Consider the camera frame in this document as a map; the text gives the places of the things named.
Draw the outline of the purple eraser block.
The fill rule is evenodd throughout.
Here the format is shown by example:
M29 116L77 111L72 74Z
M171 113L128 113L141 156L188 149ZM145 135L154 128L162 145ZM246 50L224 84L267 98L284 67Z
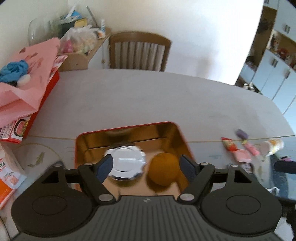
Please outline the purple eraser block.
M249 137L249 135L241 129L238 129L236 131L236 135L237 135L237 137L241 138L242 140L247 140Z

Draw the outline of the blue cloth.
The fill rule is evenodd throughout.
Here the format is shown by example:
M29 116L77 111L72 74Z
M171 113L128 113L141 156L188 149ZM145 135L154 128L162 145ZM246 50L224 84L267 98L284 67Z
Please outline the blue cloth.
M11 83L18 81L23 75L26 75L29 65L25 60L10 62L1 68L1 82Z

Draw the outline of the wooden side shelf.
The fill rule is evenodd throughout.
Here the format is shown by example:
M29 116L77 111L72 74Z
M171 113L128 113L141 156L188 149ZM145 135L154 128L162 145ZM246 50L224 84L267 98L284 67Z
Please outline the wooden side shelf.
M83 53L65 53L59 55L67 55L66 60L59 68L60 72L76 71L86 69L108 69L109 68L109 38L111 36L111 28L106 27L106 37L99 39L95 48Z

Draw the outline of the white sponge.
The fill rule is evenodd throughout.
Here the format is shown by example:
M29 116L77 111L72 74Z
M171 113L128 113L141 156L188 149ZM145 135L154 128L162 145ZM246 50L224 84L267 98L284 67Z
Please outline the white sponge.
M25 74L22 77L19 78L19 80L16 82L18 87L24 86L27 83L29 83L31 80L30 74Z

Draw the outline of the glass vase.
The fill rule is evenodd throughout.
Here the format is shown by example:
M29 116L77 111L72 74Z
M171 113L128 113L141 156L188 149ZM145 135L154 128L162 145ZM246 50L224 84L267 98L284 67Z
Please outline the glass vase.
M28 27L28 44L29 46L39 44L57 37L58 33L59 27L55 20L48 17L35 18Z

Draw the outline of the brown wooden chair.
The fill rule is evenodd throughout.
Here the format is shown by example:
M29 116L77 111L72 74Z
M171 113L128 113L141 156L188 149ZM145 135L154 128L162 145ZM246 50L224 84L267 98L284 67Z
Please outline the brown wooden chair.
M109 38L111 69L164 72L171 40L154 33L126 31Z

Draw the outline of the pink paper bag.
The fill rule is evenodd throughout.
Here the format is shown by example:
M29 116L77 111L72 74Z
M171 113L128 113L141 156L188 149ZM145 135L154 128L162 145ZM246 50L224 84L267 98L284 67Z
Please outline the pink paper bag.
M1 83L1 127L39 110L59 48L60 39L52 38L12 56L11 63L23 60L29 68L16 87Z

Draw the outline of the red snack packet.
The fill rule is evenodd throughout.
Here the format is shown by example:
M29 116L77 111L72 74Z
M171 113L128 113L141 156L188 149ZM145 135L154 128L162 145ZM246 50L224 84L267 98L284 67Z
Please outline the red snack packet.
M226 150L228 150L229 152L236 152L238 150L237 145L233 142L232 139L222 137L221 141Z

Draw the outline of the clear plastic bag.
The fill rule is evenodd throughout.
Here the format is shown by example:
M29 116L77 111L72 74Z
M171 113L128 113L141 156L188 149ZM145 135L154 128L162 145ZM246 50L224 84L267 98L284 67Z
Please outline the clear plastic bag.
M86 54L93 50L98 42L97 35L90 25L70 28L61 38L60 53Z

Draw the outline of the red gold tin box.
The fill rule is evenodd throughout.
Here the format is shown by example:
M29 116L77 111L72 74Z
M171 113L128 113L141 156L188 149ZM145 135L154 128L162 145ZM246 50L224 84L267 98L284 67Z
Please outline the red gold tin box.
M177 159L182 155L193 157L175 123L150 123L82 133L75 140L74 166L95 164L110 154L113 170L103 185L115 198L121 195L178 197L189 185L183 173L179 173L168 186L157 185L147 177L151 160L161 153L169 153Z

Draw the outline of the white paper cup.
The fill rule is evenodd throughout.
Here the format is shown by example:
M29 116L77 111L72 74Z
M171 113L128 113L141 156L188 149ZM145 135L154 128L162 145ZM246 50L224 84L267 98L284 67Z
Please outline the white paper cup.
M274 155L279 150L282 150L284 146L285 144L283 140L275 138L262 142L260 145L260 152L262 156L268 157Z

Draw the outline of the shiny round metal tin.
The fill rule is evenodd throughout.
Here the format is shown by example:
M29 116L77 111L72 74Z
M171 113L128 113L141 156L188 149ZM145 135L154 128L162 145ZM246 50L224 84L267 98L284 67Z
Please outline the shiny round metal tin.
M109 148L104 155L111 155L113 158L109 177L115 180L134 180L144 173L147 164L145 152L131 144Z

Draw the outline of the orange white package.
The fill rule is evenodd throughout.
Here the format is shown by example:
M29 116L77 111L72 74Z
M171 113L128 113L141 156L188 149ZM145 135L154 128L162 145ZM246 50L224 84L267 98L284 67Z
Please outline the orange white package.
M2 209L13 193L16 192L20 185L26 180L27 175L19 165L13 152L5 144L1 144L0 158L0 208Z

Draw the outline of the red cardboard box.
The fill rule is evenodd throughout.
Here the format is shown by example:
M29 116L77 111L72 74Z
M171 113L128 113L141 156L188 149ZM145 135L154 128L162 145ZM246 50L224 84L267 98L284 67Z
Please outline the red cardboard box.
M16 86L1 82L1 140L19 144L25 138L40 107L59 81L59 67L67 59L57 55L54 59L33 51L30 54L16 54L1 71L7 67L27 66L26 73L16 80Z

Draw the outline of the pink candy wrapper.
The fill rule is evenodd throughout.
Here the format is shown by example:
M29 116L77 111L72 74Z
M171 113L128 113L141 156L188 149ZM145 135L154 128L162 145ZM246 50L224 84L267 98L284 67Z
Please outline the pink candy wrapper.
M249 142L244 142L243 147L244 149L237 149L233 152L233 156L237 162L251 163L253 157L260 155L260 151Z

